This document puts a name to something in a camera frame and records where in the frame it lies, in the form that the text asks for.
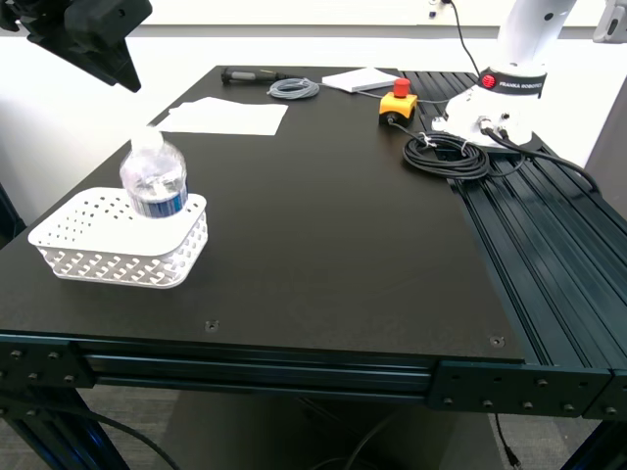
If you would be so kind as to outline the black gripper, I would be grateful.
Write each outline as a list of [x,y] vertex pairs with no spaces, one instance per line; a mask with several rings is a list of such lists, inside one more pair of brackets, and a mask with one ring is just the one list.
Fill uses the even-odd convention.
[[137,92],[141,82],[125,38],[153,8],[148,0],[1,0],[1,28],[27,39],[110,86]]

